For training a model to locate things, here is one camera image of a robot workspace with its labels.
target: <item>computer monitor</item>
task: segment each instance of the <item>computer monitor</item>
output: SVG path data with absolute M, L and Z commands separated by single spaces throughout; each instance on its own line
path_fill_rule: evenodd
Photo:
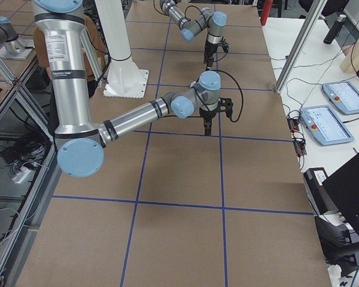
M 359 152 L 330 175 L 323 187 L 359 235 Z

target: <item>red cylinder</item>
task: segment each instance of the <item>red cylinder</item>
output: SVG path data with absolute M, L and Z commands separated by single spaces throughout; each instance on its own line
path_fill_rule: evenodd
M 271 6 L 273 5 L 273 0 L 266 0 L 263 4 L 263 11 L 261 15 L 261 25 L 266 25 L 267 18 L 269 17 Z

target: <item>tablet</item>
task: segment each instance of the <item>tablet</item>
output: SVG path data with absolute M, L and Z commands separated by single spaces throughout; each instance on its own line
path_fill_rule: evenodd
M 354 137 L 329 105 L 302 108 L 301 118 L 321 145 L 352 142 Z
M 323 92 L 343 114 L 359 114 L 359 91 L 347 81 L 322 85 Z

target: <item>black chair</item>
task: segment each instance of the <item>black chair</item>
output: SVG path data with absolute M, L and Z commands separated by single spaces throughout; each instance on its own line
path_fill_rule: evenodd
M 299 0 L 299 5 L 308 12 L 310 11 L 313 1 L 314 0 Z M 343 11 L 348 2 L 349 0 L 328 0 L 323 8 L 322 15 L 326 17 L 335 12 Z

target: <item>black bottle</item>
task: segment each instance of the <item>black bottle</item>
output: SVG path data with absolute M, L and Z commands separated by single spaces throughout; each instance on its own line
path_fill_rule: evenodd
M 325 44 L 331 44 L 336 36 L 338 36 L 343 24 L 345 23 L 346 15 L 341 14 L 338 19 L 334 22 L 333 26 L 327 33 L 323 40 Z

